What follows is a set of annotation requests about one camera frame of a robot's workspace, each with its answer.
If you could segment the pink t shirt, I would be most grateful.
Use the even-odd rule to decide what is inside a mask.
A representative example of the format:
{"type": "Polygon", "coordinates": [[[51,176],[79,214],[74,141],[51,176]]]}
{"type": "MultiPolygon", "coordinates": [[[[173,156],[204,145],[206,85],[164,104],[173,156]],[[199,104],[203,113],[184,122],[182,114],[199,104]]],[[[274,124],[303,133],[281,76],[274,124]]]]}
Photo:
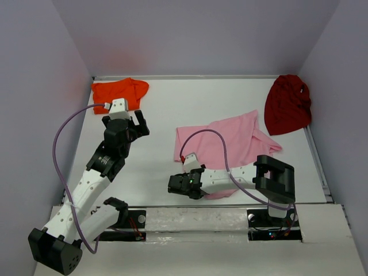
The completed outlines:
{"type": "Polygon", "coordinates": [[[258,111],[226,118],[201,126],[176,129],[174,161],[195,153],[206,168],[224,170],[224,147],[230,168],[251,166],[259,155],[272,156],[281,145],[259,129],[258,111]]]}

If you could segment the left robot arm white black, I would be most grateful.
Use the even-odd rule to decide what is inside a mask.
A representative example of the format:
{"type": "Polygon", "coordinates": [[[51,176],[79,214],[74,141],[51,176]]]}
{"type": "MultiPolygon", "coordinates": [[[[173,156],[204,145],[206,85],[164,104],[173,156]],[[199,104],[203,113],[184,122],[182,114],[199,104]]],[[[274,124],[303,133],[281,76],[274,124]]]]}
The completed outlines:
{"type": "Polygon", "coordinates": [[[127,112],[109,111],[103,117],[103,141],[86,165],[74,191],[66,189],[67,199],[42,229],[33,229],[28,242],[33,259],[61,275],[70,275],[83,255],[83,249],[97,252],[100,235],[107,229],[143,240],[138,222],[128,204],[110,197],[96,210],[99,195],[112,183],[125,165],[131,143],[150,131],[141,110],[134,112],[138,123],[127,112]]]}

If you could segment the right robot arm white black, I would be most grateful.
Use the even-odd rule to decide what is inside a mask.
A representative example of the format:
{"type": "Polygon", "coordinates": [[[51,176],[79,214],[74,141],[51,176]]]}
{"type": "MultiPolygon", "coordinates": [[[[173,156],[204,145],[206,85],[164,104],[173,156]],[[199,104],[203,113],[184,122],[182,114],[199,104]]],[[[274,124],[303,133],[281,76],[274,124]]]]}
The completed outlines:
{"type": "Polygon", "coordinates": [[[296,201],[294,167],[267,155],[259,155],[254,164],[215,170],[200,165],[192,153],[185,157],[183,173],[170,176],[167,190],[193,200],[257,191],[265,197],[257,202],[267,206],[264,217],[270,225],[283,222],[296,201]]]}

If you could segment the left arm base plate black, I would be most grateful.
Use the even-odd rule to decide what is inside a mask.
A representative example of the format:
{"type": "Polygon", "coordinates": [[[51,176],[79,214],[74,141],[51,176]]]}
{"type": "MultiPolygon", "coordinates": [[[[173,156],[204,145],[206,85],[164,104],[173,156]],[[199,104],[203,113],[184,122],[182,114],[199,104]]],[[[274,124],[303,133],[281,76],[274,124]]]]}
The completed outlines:
{"type": "Polygon", "coordinates": [[[146,210],[129,210],[126,218],[104,230],[99,236],[100,242],[144,242],[146,210]]]}

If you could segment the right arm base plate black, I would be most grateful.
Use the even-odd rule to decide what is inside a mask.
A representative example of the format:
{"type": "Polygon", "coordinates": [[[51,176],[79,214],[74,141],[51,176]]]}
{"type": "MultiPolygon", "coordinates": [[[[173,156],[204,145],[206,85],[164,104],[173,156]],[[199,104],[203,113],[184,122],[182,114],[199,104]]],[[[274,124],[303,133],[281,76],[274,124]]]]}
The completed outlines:
{"type": "Polygon", "coordinates": [[[267,209],[250,209],[248,216],[248,239],[255,241],[302,241],[298,218],[294,210],[288,210],[285,218],[269,216],[267,209]]]}

